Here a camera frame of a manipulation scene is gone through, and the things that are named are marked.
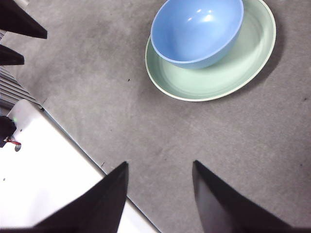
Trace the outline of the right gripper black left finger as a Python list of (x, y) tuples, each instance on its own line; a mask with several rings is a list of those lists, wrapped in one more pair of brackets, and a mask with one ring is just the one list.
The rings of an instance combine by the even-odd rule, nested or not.
[(121, 163), (82, 196), (28, 228), (2, 233), (116, 233), (127, 197), (129, 165)]

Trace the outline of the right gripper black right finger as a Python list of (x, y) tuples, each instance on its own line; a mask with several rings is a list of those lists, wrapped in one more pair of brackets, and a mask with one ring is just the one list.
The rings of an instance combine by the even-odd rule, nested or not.
[(206, 233), (309, 233), (292, 227), (241, 195), (198, 160), (192, 165), (194, 196)]

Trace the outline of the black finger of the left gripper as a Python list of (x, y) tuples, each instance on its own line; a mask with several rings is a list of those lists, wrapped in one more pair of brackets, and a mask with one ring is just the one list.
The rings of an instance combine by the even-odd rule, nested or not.
[(0, 65), (1, 66), (12, 66), (12, 65), (24, 65), (23, 55), (16, 51), (0, 45)]
[(0, 29), (30, 37), (47, 39), (48, 32), (14, 0), (0, 1)]

